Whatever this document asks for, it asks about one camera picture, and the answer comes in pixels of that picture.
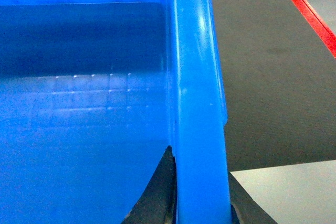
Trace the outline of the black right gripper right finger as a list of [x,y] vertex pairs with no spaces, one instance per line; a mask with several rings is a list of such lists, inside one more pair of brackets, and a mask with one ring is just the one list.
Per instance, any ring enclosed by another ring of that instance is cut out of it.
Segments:
[[231,201],[232,223],[239,224],[277,224],[244,190],[231,174],[228,174]]

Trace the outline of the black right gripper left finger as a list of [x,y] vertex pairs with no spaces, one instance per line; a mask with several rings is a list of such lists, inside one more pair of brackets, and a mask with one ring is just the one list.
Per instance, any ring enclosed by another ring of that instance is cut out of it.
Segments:
[[176,223],[176,162],[169,145],[149,183],[122,223]]

